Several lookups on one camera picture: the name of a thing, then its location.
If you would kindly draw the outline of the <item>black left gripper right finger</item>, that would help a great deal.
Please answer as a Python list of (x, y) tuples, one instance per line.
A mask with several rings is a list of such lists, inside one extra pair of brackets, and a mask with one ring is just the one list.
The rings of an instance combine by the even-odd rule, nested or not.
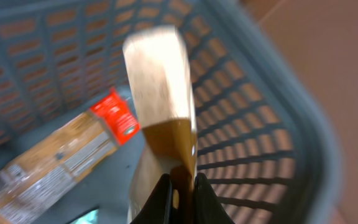
[(234, 224), (203, 173), (198, 173), (195, 179), (193, 205), (194, 224)]

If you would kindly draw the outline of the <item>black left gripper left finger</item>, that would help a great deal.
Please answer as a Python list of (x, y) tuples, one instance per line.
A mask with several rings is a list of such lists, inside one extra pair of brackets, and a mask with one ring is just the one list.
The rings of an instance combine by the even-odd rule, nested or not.
[(170, 176), (163, 174), (144, 207), (131, 224), (170, 224), (173, 189)]

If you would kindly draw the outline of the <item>orange spaghetti package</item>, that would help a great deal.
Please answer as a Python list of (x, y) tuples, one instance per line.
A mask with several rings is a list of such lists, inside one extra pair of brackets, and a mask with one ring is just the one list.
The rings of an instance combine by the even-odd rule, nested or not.
[(114, 88), (0, 170), (0, 223), (33, 223), (140, 126)]

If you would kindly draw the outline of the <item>brown white granola pouch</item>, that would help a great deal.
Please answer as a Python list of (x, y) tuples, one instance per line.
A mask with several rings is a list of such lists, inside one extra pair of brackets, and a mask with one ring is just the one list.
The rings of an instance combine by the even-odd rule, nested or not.
[(197, 128), (186, 46), (175, 26), (130, 35), (127, 76), (145, 147), (132, 178), (130, 215), (140, 215), (162, 175), (178, 191), (177, 223), (193, 223)]

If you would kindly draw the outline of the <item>teal wipes packet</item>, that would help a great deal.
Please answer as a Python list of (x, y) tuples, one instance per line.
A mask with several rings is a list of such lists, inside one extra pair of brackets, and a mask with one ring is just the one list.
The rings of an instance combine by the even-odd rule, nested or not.
[(97, 224), (99, 209), (94, 209), (79, 218), (70, 222), (70, 224)]

